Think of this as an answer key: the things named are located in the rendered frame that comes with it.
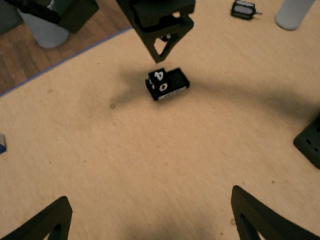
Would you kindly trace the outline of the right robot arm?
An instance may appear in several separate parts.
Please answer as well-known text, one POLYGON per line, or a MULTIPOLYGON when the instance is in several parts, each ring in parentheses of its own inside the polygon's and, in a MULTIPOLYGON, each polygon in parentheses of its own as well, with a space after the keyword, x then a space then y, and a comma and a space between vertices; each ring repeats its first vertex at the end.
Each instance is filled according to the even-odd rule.
MULTIPOLYGON (((65 18, 57 14, 53 23, 75 34, 98 9, 96 0, 79 0, 65 18)), ((297 143, 320 165, 320 115, 297 137, 297 143)))

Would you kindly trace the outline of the small white and blue box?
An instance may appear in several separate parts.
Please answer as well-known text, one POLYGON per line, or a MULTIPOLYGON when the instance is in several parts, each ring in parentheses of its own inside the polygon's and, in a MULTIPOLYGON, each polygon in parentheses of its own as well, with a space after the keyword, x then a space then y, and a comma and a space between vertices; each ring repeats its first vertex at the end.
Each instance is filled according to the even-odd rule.
POLYGON ((6 152, 6 148, 5 148, 5 142, 4 142, 4 137, 3 135, 0 133, 0 154, 6 152))

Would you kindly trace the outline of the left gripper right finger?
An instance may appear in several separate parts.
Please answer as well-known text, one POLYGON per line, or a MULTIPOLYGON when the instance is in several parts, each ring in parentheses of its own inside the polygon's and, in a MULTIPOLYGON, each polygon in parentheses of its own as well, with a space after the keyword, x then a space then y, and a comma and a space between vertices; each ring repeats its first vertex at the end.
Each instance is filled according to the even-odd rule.
POLYGON ((259 235, 265 240, 320 240, 238 185, 232 188, 231 207, 240 240, 261 240, 259 235))

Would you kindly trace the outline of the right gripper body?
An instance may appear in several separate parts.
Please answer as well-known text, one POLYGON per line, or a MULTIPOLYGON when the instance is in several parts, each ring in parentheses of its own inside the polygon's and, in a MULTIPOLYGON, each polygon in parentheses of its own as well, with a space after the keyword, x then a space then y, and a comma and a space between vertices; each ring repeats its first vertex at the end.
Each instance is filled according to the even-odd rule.
MULTIPOLYGON (((58 15, 65 18, 78 1, 54 0, 58 15)), ((140 36, 149 38, 179 28, 180 21, 172 13, 193 13, 196 0, 120 0, 120 4, 140 36)))

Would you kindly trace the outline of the white bottle with blue cap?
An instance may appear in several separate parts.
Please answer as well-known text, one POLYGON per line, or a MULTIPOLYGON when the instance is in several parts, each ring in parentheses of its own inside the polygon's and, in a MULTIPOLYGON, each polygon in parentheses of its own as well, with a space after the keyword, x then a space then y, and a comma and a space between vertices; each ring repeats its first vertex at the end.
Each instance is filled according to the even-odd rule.
POLYGON ((276 24, 285 30, 296 30, 316 0, 284 0, 275 16, 276 24))

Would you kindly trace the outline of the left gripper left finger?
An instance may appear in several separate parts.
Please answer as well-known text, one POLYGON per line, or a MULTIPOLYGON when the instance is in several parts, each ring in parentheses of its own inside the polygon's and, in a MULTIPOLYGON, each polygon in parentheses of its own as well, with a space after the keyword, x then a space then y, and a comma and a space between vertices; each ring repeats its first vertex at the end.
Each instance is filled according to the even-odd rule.
POLYGON ((72 208, 67 196, 61 196, 24 224, 0 240, 68 240, 72 208))

